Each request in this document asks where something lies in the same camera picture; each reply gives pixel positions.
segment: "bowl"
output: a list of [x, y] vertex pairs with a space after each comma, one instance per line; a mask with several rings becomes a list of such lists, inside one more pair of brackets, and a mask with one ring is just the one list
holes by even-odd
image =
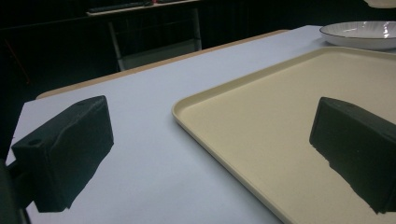
[[396, 48], [396, 21], [350, 21], [320, 28], [329, 43], [354, 49]]
[[370, 7], [391, 8], [396, 7], [396, 0], [364, 0]]

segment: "red wire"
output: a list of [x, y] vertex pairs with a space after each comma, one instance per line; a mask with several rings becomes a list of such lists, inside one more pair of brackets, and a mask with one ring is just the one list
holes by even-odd
[[22, 70], [23, 74], [25, 75], [26, 78], [26, 84], [30, 84], [30, 78], [26, 73], [26, 70], [24, 69], [24, 67], [22, 66], [20, 60], [17, 57], [17, 54], [14, 52], [14, 50], [12, 49], [11, 45], [8, 43], [8, 41], [6, 39], [4, 39], [4, 41], [6, 42], [7, 47], [9, 48], [9, 50], [12, 53], [12, 56], [14, 56], [15, 60], [17, 61], [18, 66], [20, 67], [20, 69]]

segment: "tray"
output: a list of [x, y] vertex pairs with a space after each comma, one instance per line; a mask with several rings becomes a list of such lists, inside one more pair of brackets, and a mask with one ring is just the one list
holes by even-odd
[[285, 223], [395, 223], [309, 144], [321, 96], [396, 123], [396, 55], [318, 49], [177, 102], [177, 122]]

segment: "white tabletop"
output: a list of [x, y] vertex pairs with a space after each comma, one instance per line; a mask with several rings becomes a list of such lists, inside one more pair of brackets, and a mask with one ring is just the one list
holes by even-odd
[[32, 222], [281, 223], [177, 125], [171, 109], [196, 92], [329, 46], [318, 29], [305, 26], [26, 103], [13, 143], [97, 95], [108, 100], [115, 138], [71, 208], [40, 214], [32, 203]]

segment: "wooden table edge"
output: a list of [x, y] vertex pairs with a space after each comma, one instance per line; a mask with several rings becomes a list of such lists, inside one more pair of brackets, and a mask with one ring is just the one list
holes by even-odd
[[162, 65], [165, 65], [165, 64], [168, 64], [168, 63], [174, 63], [174, 62], [178, 62], [178, 61], [181, 61], [181, 60], [184, 60], [184, 59], [188, 59], [190, 57], [194, 57], [194, 56], [197, 56], [197, 55], [200, 55], [200, 54], [208, 53], [208, 52], [213, 51], [213, 50], [228, 48], [230, 46], [246, 43], [248, 41], [252, 41], [252, 40], [256, 40], [256, 39], [261, 39], [261, 38], [268, 37], [268, 36], [271, 36], [271, 35], [278, 35], [278, 34], [281, 34], [281, 33], [287, 32], [287, 31], [288, 30], [277, 30], [277, 31], [273, 31], [273, 32], [266, 33], [266, 34], [263, 34], [263, 35], [256, 35], [256, 36], [253, 36], [253, 37], [250, 37], [250, 38], [246, 38], [246, 39], [234, 41], [234, 42], [231, 42], [231, 43], [228, 43], [228, 44], [216, 46], [214, 48], [203, 49], [203, 50], [200, 50], [200, 51], [195, 51], [193, 53], [177, 56], [175, 58], [159, 61], [159, 62], [156, 62], [156, 63], [150, 63], [150, 64], [147, 64], [147, 65], [143, 65], [143, 66], [140, 66], [140, 67], [128, 69], [128, 70], [125, 70], [125, 71], [122, 71], [122, 72], [118, 72], [118, 73], [115, 73], [115, 74], [111, 74], [111, 75], [108, 75], [108, 76], [98, 77], [98, 78], [94, 78], [94, 79], [91, 79], [91, 80], [79, 82], [77, 84], [73, 84], [73, 85], [70, 85], [70, 86], [65, 86], [65, 87], [61, 87], [59, 89], [55, 89], [55, 90], [52, 90], [52, 91], [43, 92], [43, 93], [39, 94], [36, 97], [36, 99], [42, 99], [42, 98], [49, 97], [49, 96], [52, 96], [52, 95], [56, 95], [56, 94], [59, 94], [59, 93], [63, 93], [63, 92], [67, 92], [67, 91], [73, 91], [73, 90], [77, 90], [77, 89], [84, 88], [84, 87], [87, 87], [87, 86], [91, 86], [91, 85], [94, 85], [94, 84], [98, 84], [98, 83], [101, 83], [101, 82], [109, 81], [109, 80], [112, 80], [112, 79], [115, 79], [115, 78], [125, 77], [125, 76], [132, 75], [132, 74], [135, 74], [135, 73], [138, 73], [138, 72], [142, 72], [142, 71], [145, 71], [145, 70], [148, 70], [148, 69], [151, 69], [151, 68], [162, 66]]

